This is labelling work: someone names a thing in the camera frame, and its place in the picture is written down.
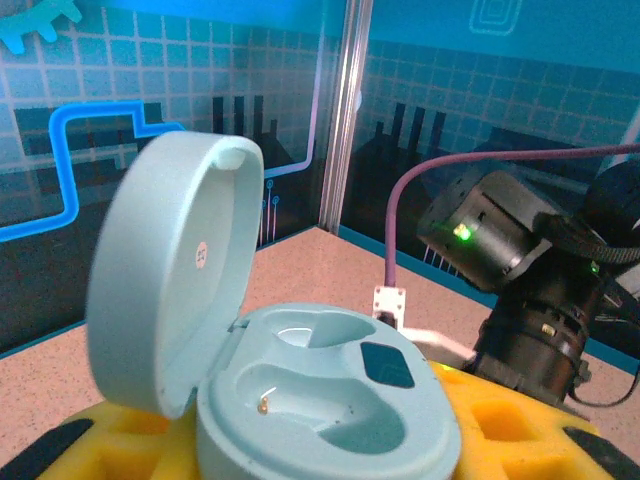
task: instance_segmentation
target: metal frame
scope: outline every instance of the metal frame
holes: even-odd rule
[[[369,43],[373,0],[349,0],[340,51],[319,225],[338,234],[356,125],[357,98]]]

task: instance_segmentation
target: open lid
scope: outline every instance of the open lid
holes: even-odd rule
[[[93,376],[113,403],[180,417],[242,306],[264,169],[252,141],[171,132],[122,180],[89,280]]]

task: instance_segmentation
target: tiled wall pattern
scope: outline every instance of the tiled wall pattern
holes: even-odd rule
[[[441,148],[473,150],[491,127],[568,144],[619,143],[640,102],[640,76],[570,65],[373,41],[369,44],[357,143],[375,123],[391,128],[397,102],[447,114]],[[412,108],[400,145],[406,146]],[[423,135],[418,151],[426,151]]]
[[[47,113],[93,100],[143,100],[157,105],[153,121],[179,121],[212,131],[212,97],[224,97],[225,132],[233,133],[234,97],[245,96],[244,130],[253,134],[253,98],[264,97],[263,131],[277,120],[278,139],[294,161],[305,159],[319,37],[297,32],[88,7],[77,25],[56,20],[58,40],[24,37],[26,53],[0,45],[0,218],[49,213],[34,170],[53,158],[34,147],[47,135]],[[318,133],[328,132],[330,87],[338,40],[327,38],[323,58]],[[20,112],[33,111],[33,115]],[[93,132],[112,131],[115,119],[91,121]],[[86,122],[69,127],[86,131]],[[326,148],[326,135],[317,138]],[[72,152],[74,163],[113,160],[124,168],[135,143]],[[24,172],[21,175],[3,175]],[[106,200],[110,192],[103,192]]]

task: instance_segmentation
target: circular sticker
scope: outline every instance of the circular sticker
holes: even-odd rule
[[[207,244],[200,242],[198,250],[196,250],[196,267],[203,268],[207,263]]]

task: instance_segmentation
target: glass panel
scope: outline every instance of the glass panel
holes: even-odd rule
[[[635,30],[640,6],[606,8],[603,16],[602,5],[577,1],[376,0],[341,222],[351,232],[343,232],[383,242],[393,185],[434,157],[635,140],[640,49],[622,32]],[[611,160],[515,168],[575,212]],[[432,199],[466,168],[415,179],[398,212],[399,250],[414,258],[414,270],[449,286],[455,279],[437,270],[458,272],[416,229]]]
[[[317,222],[344,4],[97,0],[76,2],[79,11],[71,0],[54,4],[57,35],[31,33],[49,30],[18,17],[10,25],[24,30],[21,40],[0,31],[0,241],[2,227],[63,210],[52,111],[91,101],[116,102],[118,110],[68,124],[77,219],[0,245],[0,353],[83,319],[104,214],[152,138],[136,138],[134,121],[244,135],[261,146],[258,246]],[[0,17],[32,19],[31,6],[2,2]]]

